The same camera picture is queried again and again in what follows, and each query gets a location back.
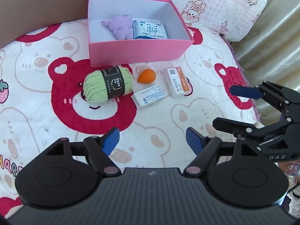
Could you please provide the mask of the green yarn ball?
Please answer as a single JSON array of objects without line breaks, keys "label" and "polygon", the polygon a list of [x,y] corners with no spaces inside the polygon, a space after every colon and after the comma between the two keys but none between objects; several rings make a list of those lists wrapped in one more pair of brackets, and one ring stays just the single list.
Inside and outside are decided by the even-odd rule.
[{"label": "green yarn ball", "polygon": [[105,103],[110,99],[129,95],[132,90],[132,73],[128,67],[123,66],[96,70],[83,81],[83,93],[89,103]]}]

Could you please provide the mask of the white wipes pack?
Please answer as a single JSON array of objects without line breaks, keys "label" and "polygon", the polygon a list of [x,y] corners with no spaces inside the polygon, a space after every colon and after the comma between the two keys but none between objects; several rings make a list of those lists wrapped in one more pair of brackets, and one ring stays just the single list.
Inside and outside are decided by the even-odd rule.
[{"label": "white wipes pack", "polygon": [[137,109],[147,107],[166,97],[166,94],[160,84],[150,86],[139,92],[135,92],[131,98]]}]

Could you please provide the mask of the orange white card box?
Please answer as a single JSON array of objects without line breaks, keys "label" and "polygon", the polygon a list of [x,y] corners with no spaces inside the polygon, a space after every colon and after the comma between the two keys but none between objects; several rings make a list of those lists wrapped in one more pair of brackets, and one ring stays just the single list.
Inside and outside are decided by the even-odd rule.
[{"label": "orange white card box", "polygon": [[163,77],[169,95],[172,98],[187,96],[191,93],[192,89],[181,67],[168,67],[164,69]]}]

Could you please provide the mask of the blue tissue pack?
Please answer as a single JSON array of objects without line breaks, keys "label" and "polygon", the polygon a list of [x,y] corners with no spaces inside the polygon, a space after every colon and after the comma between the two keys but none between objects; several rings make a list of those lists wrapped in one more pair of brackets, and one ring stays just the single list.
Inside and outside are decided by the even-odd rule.
[{"label": "blue tissue pack", "polygon": [[133,21],[134,39],[168,39],[165,26],[143,20]]}]

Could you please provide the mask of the purple plush toy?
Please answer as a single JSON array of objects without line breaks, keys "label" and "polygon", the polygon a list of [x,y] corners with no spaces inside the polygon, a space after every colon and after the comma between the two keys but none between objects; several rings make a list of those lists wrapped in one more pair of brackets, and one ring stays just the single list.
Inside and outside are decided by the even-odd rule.
[{"label": "purple plush toy", "polygon": [[108,27],[118,40],[133,39],[133,22],[129,15],[115,16],[111,19],[105,19],[101,21],[101,24]]}]

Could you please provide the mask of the beige curtain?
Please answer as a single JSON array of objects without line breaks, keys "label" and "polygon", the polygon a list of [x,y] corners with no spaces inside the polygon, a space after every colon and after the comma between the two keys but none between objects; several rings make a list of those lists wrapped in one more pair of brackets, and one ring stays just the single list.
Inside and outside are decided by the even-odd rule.
[{"label": "beige curtain", "polygon": [[268,0],[234,53],[251,86],[264,80],[299,91],[299,0]]}]

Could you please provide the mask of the bear print blanket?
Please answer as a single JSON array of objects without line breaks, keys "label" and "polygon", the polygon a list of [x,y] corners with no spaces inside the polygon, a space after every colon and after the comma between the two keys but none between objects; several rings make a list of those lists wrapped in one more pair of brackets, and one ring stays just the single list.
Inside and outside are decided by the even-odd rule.
[{"label": "bear print blanket", "polygon": [[194,157],[186,129],[233,141],[215,130],[217,117],[256,123],[252,102],[230,97],[234,83],[246,84],[227,41],[217,33],[191,29],[194,43],[174,61],[129,65],[133,79],[147,69],[167,90],[166,68],[180,67],[190,85],[185,96],[166,96],[137,109],[130,95],[90,104],[82,91],[94,69],[89,62],[85,19],[52,25],[1,48],[1,215],[22,203],[15,188],[20,170],[60,137],[82,141],[117,127],[120,140],[110,155],[120,169],[184,168]]}]

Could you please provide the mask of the pink patterned pillow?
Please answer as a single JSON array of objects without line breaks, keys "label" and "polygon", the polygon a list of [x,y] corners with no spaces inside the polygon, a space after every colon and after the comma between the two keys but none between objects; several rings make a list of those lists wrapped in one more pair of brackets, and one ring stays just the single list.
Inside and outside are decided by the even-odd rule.
[{"label": "pink patterned pillow", "polygon": [[241,41],[267,5],[267,0],[171,0],[187,26]]}]

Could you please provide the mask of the orange makeup sponge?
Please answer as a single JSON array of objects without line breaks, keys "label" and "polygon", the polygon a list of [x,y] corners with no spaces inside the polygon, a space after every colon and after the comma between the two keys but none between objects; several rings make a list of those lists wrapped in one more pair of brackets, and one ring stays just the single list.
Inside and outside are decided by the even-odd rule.
[{"label": "orange makeup sponge", "polygon": [[142,71],[137,79],[138,83],[151,84],[156,80],[156,72],[152,69]]}]

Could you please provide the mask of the pink cardboard box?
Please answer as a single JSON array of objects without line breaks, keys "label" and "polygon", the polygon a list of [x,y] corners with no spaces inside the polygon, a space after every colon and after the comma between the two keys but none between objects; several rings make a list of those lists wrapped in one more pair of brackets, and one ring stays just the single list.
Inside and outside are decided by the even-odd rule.
[{"label": "pink cardboard box", "polygon": [[[130,20],[130,39],[108,22]],[[179,58],[194,42],[171,0],[88,0],[89,57],[93,68]]]}]

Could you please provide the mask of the brown cushion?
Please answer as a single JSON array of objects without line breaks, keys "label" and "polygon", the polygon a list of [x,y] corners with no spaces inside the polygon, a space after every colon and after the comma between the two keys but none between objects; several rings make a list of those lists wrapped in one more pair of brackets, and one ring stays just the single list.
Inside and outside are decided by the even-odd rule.
[{"label": "brown cushion", "polygon": [[87,0],[1,0],[1,47],[37,29],[87,17]]}]

